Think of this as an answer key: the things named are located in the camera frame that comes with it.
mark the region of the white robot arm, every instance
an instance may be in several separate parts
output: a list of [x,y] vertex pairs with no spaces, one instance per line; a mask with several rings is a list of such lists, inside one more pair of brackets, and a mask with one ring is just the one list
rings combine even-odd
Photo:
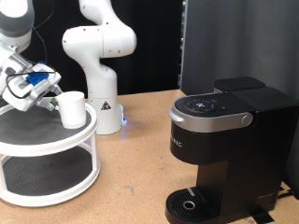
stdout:
[[80,11],[97,26],[80,26],[64,33],[65,53],[83,68],[89,104],[98,117],[98,134],[118,131],[124,124],[118,102],[117,75],[99,63],[101,58],[132,54],[136,35],[115,14],[110,0],[79,0]]
[[20,55],[30,44],[34,19],[32,0],[0,1],[0,95],[20,111],[34,104],[52,110],[54,105],[43,96],[49,91],[61,93],[58,73]]

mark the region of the table surface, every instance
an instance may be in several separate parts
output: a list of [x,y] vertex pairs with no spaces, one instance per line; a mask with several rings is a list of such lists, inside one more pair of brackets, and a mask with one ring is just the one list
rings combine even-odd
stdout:
[[[167,111],[183,95],[176,90],[119,96],[128,124],[117,133],[97,136],[101,173],[95,183],[78,197],[48,207],[1,201],[0,224],[167,224],[166,198],[194,187],[197,175],[196,165],[179,161],[169,149]],[[298,210],[299,202],[291,196],[279,199],[270,215],[276,223],[298,223]],[[249,217],[234,223],[255,222]]]

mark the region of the coffee maker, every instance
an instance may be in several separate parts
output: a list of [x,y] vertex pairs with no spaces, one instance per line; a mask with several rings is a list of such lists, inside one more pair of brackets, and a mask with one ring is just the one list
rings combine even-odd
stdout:
[[222,224],[275,207],[299,102],[251,77],[215,83],[216,92],[177,99],[172,154],[198,165],[196,186],[170,194],[171,224]]

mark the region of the round white stand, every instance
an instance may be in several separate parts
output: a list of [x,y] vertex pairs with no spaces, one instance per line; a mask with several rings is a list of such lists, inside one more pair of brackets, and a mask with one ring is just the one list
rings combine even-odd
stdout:
[[96,114],[86,104],[80,129],[63,127],[58,111],[37,106],[27,112],[0,108],[0,198],[20,206],[65,202],[98,177]]

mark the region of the white cup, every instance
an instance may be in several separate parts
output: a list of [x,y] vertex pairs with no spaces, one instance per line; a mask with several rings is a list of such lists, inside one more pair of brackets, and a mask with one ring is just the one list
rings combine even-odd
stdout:
[[86,124],[84,93],[67,91],[56,97],[60,117],[66,129],[77,129]]

